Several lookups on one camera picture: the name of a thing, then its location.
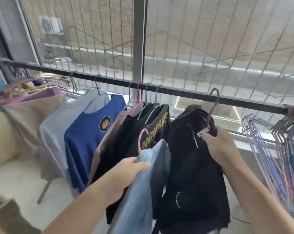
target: hand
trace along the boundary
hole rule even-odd
[[[103,189],[108,200],[108,205],[113,204],[121,198],[123,189],[133,182],[137,173],[151,166],[149,162],[135,163],[136,158],[127,157],[122,159],[95,182],[99,183]]]
[[[244,164],[235,142],[225,129],[217,127],[218,135],[211,136],[208,133],[202,134],[202,139],[207,143],[211,157],[223,168],[228,165],[242,165]]]

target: clothing rod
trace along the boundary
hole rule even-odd
[[[96,78],[97,82],[107,83],[107,84],[111,84],[111,85],[113,84],[113,85],[118,85],[118,86],[123,86],[123,87],[128,87],[129,83],[131,82],[130,80],[126,80],[126,79],[106,77],[106,76],[102,76],[102,75],[98,75],[96,77],[96,75],[93,75],[93,74],[87,74],[87,73],[81,73],[81,72],[69,71],[69,70],[61,70],[61,69],[57,69],[57,68],[51,68],[51,67],[47,67],[47,66],[37,65],[34,63],[30,63],[30,62],[21,62],[21,61],[10,60],[7,58],[0,58],[0,61],[2,64],[6,65],[6,66],[26,68],[26,69],[30,69],[30,70],[37,70],[37,71],[58,74],[58,75],[63,75],[63,76],[70,76],[72,74],[72,77],[74,77],[74,78],[86,79],[86,80],[91,80],[91,81],[95,81],[95,78]],[[137,83],[138,82],[132,82],[130,87],[133,89],[137,88]],[[141,82],[139,85],[139,89],[145,90],[146,85],[147,85],[147,83]],[[155,92],[157,87],[158,87],[158,85],[149,84],[147,87],[147,91]],[[174,96],[185,97],[185,98],[194,98],[194,99],[199,99],[199,100],[208,101],[208,102],[215,102],[217,99],[215,94],[213,94],[212,96],[209,96],[208,93],[173,88],[173,87],[168,87],[168,86],[160,86],[158,88],[157,92],[162,93],[162,94],[169,94],[169,95],[174,95]],[[235,107],[259,110],[259,111],[263,111],[263,112],[277,113],[277,114],[282,114],[282,115],[287,114],[287,108],[284,105],[268,104],[268,103],[262,103],[262,102],[257,102],[257,101],[253,101],[253,100],[248,100],[248,99],[220,96],[219,103],[225,104],[225,105],[230,105],[230,106],[235,106]]]

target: forearm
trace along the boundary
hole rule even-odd
[[[294,234],[293,218],[243,160],[223,169],[256,234]]]
[[[91,234],[108,205],[102,186],[95,182],[66,207],[42,234]]]

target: person's left hand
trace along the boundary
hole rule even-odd
[[[124,188],[133,182],[137,173],[151,166],[149,162],[135,163],[136,158],[128,157],[122,159],[95,182],[100,184],[100,187],[104,189],[105,195],[108,198],[108,205],[113,204],[121,198]]]

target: purple garment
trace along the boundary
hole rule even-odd
[[[46,90],[43,90],[43,91],[40,91],[37,93],[33,93],[30,95],[8,99],[8,100],[2,102],[1,105],[26,102],[26,101],[30,101],[30,100],[34,100],[34,99],[47,98],[47,97],[51,97],[54,95],[60,95],[60,94],[62,94],[62,92],[59,87],[47,88]]]

